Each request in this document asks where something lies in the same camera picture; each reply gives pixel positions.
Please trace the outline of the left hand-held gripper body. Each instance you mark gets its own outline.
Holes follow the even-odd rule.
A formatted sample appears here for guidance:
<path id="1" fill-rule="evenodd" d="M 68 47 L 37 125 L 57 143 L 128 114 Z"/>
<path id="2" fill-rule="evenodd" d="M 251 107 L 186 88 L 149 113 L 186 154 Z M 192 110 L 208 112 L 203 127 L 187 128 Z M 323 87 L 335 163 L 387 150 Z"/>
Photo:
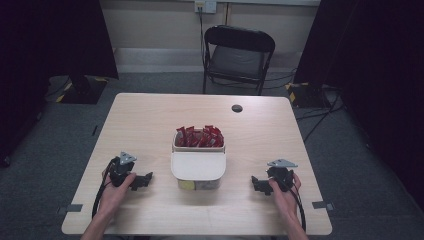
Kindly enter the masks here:
<path id="1" fill-rule="evenodd" d="M 124 183 L 132 171 L 136 160 L 137 158 L 135 156 L 126 152 L 121 152 L 119 156 L 111 160 L 109 175 L 113 186 L 119 187 Z"/>

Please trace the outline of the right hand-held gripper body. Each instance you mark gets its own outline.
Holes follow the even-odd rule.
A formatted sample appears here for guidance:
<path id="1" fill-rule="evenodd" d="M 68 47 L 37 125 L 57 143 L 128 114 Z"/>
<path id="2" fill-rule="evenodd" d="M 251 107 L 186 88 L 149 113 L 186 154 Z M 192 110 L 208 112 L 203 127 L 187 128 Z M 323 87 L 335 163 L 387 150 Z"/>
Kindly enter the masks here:
<path id="1" fill-rule="evenodd" d="M 287 192 L 294 185 L 294 171 L 297 164 L 292 163 L 286 159 L 277 159 L 267 163 L 268 169 L 266 170 L 268 177 L 274 179 L 281 191 Z"/>

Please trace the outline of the person's right hand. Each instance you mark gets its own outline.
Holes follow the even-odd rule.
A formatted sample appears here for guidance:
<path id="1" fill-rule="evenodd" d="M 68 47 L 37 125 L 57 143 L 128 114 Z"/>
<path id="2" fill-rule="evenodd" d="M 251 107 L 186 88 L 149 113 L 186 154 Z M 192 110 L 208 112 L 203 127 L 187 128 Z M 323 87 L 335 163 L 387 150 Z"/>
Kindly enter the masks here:
<path id="1" fill-rule="evenodd" d="M 301 187 L 301 181 L 296 174 L 293 174 L 293 178 L 293 186 L 287 192 L 283 192 L 274 179 L 269 180 L 269 184 L 274 192 L 275 204 L 283 220 L 293 220 L 297 218 L 298 190 Z"/>

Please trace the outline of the person's left hand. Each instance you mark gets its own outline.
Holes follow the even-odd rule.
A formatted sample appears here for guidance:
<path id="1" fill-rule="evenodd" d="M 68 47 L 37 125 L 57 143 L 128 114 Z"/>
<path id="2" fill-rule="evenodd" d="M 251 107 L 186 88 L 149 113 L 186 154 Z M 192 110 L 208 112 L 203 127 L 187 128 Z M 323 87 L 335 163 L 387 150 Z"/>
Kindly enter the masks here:
<path id="1" fill-rule="evenodd" d="M 115 187 L 113 184 L 108 184 L 102 193 L 96 216 L 111 219 L 124 200 L 135 178 L 136 174 L 130 173 L 120 186 Z"/>

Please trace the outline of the white box lid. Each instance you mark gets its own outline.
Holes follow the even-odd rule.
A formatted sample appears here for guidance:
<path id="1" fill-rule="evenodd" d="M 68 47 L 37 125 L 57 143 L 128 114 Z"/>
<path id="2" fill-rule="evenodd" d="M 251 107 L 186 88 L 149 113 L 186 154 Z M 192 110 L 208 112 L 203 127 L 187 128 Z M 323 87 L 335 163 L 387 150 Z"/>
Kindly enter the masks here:
<path id="1" fill-rule="evenodd" d="M 180 180 L 211 181 L 220 179 L 226 170 L 222 152 L 175 152 L 171 154 L 171 171 Z"/>

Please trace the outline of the grey tape patch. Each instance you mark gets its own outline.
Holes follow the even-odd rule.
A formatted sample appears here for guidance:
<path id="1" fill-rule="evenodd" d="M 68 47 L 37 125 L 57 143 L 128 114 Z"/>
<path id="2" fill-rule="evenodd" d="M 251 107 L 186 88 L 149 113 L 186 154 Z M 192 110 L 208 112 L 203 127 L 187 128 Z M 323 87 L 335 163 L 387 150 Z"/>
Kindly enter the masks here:
<path id="1" fill-rule="evenodd" d="M 69 204 L 67 206 L 59 207 L 57 213 L 60 215 L 66 215 L 68 212 L 80 212 L 82 207 L 82 204 Z"/>
<path id="2" fill-rule="evenodd" d="M 327 211 L 333 211 L 335 206 L 332 202 L 316 201 L 312 203 L 314 209 L 326 209 Z"/>

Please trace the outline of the white storage box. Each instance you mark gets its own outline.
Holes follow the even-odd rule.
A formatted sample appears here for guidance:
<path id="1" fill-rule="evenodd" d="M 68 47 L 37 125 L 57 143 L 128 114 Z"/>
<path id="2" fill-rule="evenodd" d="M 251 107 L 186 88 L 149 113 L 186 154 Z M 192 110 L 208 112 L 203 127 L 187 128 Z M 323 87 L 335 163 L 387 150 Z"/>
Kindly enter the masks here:
<path id="1" fill-rule="evenodd" d="M 218 148 L 176 147 L 174 144 L 175 136 L 176 136 L 176 133 L 174 135 L 174 139 L 172 142 L 171 154 L 175 152 L 222 152 L 226 154 L 225 142 L 223 147 L 218 147 Z M 211 180 L 211 181 L 180 180 L 177 178 L 176 179 L 178 182 L 178 187 L 184 190 L 214 190 L 220 186 L 221 178 L 217 180 Z"/>

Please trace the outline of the pile of red packets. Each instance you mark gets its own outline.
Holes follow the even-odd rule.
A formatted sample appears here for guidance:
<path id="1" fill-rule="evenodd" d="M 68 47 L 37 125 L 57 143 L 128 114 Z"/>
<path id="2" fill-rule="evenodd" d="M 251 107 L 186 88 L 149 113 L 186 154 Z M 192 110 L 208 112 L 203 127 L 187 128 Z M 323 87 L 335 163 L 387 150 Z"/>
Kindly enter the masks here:
<path id="1" fill-rule="evenodd" d="M 205 125 L 201 129 L 182 126 L 176 130 L 174 144 L 176 147 L 218 148 L 224 146 L 224 136 L 213 125 Z"/>

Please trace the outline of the black stand base yellow tape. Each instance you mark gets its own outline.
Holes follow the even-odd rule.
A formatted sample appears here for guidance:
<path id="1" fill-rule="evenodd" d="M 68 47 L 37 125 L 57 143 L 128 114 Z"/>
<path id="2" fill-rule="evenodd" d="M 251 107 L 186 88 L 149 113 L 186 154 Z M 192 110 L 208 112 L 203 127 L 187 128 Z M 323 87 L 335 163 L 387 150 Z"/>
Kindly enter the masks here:
<path id="1" fill-rule="evenodd" d="M 320 87 L 309 83 L 288 83 L 285 85 L 288 98 L 294 107 L 298 108 L 329 108 L 330 103 Z"/>
<path id="2" fill-rule="evenodd" d="M 108 83 L 105 78 L 84 75 L 71 75 L 70 80 L 57 97 L 57 103 L 95 105 Z"/>

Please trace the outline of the black folding chair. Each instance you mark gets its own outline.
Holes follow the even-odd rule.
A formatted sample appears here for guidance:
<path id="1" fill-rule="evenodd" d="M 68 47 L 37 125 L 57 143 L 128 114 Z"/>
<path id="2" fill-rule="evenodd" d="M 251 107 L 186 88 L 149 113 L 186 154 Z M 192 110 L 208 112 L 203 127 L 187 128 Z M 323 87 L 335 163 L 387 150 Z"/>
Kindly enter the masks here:
<path id="1" fill-rule="evenodd" d="M 262 94 L 275 41 L 267 33 L 241 27 L 217 25 L 206 30 L 203 88 L 215 78 L 253 84 Z"/>

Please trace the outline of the dark curtain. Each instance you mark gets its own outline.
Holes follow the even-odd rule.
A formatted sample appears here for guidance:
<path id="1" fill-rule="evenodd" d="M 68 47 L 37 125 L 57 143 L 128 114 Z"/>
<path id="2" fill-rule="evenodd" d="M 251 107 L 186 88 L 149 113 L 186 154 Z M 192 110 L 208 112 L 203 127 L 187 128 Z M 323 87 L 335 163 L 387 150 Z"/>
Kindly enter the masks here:
<path id="1" fill-rule="evenodd" d="M 424 0 L 320 0 L 295 80 L 341 89 L 424 211 Z"/>
<path id="2" fill-rule="evenodd" d="M 118 77 L 100 0 L 0 0 L 0 167 L 63 75 Z"/>

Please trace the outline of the white wall outlet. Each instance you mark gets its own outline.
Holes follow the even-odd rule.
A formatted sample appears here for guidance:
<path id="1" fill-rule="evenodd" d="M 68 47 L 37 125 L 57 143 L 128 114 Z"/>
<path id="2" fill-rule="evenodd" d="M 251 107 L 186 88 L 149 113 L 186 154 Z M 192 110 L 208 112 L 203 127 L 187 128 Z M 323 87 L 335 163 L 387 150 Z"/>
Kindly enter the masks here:
<path id="1" fill-rule="evenodd" d="M 196 0 L 194 2 L 196 13 L 215 14 L 217 12 L 217 2 L 213 0 Z"/>

